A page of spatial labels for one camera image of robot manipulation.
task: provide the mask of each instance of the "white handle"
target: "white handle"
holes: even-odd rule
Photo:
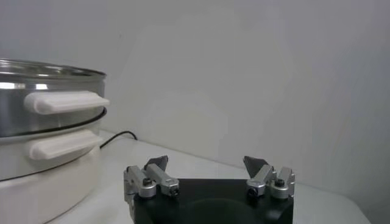
[[[70,134],[33,140],[27,143],[31,159],[53,159],[72,152],[99,145],[102,138],[92,131],[82,130]]]
[[[38,114],[58,114],[106,106],[105,98],[89,91],[30,93],[24,106]]]

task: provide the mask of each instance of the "screw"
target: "screw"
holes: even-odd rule
[[[153,183],[153,181],[152,181],[149,177],[144,178],[144,179],[142,180],[142,185],[143,185],[143,186],[148,186],[148,185],[151,185],[152,183]]]
[[[177,198],[180,194],[180,190],[178,188],[173,188],[169,191],[171,197]]]
[[[285,186],[285,181],[282,180],[282,179],[277,179],[277,180],[275,181],[275,186],[276,186],[276,187],[284,187],[284,186]]]
[[[255,189],[255,188],[249,188],[248,189],[248,196],[250,196],[250,197],[253,197],[253,198],[255,198],[255,197],[257,197],[257,189]]]

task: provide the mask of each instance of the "white pot base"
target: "white pot base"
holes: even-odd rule
[[[96,185],[100,149],[48,171],[0,181],[0,223],[50,221],[81,201]]]

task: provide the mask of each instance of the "stainless steel pot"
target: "stainless steel pot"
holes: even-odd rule
[[[78,126],[104,112],[105,74],[0,58],[0,138]]]

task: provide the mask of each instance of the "metal gripper jaw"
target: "metal gripper jaw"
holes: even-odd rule
[[[266,188],[277,199],[294,196],[295,174],[290,168],[283,167],[277,175],[274,167],[263,159],[245,156],[243,160],[250,176],[246,182],[248,196],[260,197],[264,195]]]
[[[180,194],[179,181],[165,173],[168,163],[167,156],[150,159],[144,169],[129,166],[124,171],[125,198],[129,195],[139,195],[142,198],[152,198],[156,195],[157,185],[162,194],[177,197]]]

